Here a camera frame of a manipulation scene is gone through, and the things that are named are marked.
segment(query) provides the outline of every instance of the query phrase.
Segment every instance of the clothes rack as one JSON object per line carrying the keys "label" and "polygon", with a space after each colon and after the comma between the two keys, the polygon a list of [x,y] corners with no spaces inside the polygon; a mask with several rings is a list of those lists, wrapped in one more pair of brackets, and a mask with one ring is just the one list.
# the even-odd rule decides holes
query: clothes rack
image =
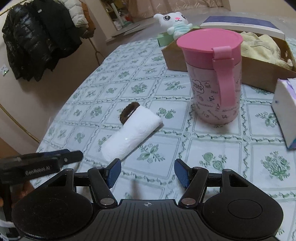
{"label": "clothes rack", "polygon": [[[22,0],[20,2],[18,2],[17,4],[21,4],[21,3],[24,3],[26,1],[31,1],[31,0]],[[9,10],[11,10],[15,5],[11,6],[10,8],[6,9],[5,11],[3,12],[0,12],[0,16],[5,14],[6,12],[8,12]],[[102,55],[102,53],[100,51],[97,50],[96,46],[94,45],[94,43],[92,42],[92,40],[90,38],[88,38],[92,47],[94,48],[95,50],[95,56],[96,56],[96,60],[99,64],[99,66],[101,65],[100,62],[99,62],[99,58],[97,56],[97,54],[99,53],[104,59],[104,55]],[[3,105],[0,104],[0,109],[3,110],[3,112],[18,126],[20,127],[29,137],[31,137],[34,141],[36,141],[37,143],[40,143],[40,140],[35,137],[34,135],[32,135],[30,132],[28,132],[16,119],[14,119],[14,117],[3,107]]]}

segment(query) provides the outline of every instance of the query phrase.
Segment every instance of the pitcher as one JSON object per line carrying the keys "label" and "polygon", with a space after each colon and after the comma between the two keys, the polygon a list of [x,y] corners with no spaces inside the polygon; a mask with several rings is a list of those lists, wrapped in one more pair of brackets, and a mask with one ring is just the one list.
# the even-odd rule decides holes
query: pitcher
{"label": "pitcher", "polygon": [[182,49],[195,110],[205,122],[222,125],[239,112],[242,78],[240,34],[225,29],[200,29],[177,40]]}

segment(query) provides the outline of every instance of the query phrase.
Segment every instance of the human hand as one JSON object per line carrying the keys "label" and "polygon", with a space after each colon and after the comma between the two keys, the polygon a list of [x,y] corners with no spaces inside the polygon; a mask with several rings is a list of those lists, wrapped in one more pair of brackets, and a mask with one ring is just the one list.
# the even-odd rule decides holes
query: human hand
{"label": "human hand", "polygon": [[[12,195],[15,196],[15,202],[19,201],[26,195],[28,195],[30,192],[34,190],[34,187],[30,183],[30,181],[27,181],[23,184],[22,189],[19,189],[16,193],[13,193]],[[0,207],[2,207],[4,204],[3,199],[0,197]]]}

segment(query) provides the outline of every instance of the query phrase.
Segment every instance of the white switch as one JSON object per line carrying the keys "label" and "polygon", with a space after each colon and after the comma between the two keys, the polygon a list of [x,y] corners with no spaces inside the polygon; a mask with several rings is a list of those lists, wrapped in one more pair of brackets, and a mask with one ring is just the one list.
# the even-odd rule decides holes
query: white switch
{"label": "white switch", "polygon": [[0,68],[0,71],[1,71],[1,74],[4,76],[9,71],[9,69],[6,67],[6,65],[3,65]]}

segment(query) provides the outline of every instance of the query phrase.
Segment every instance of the brown cardboard box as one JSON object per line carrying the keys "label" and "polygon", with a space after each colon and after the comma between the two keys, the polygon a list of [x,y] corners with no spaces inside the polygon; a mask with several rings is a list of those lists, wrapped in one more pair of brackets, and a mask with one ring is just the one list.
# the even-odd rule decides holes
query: brown cardboard box
{"label": "brown cardboard box", "polygon": [[[293,69],[288,70],[275,64],[257,59],[242,57],[242,82],[274,93],[278,79],[296,77],[296,61],[286,41],[272,37],[281,50],[281,57],[287,61],[291,59]],[[169,70],[187,72],[182,50],[177,46],[176,40],[162,50]]]}

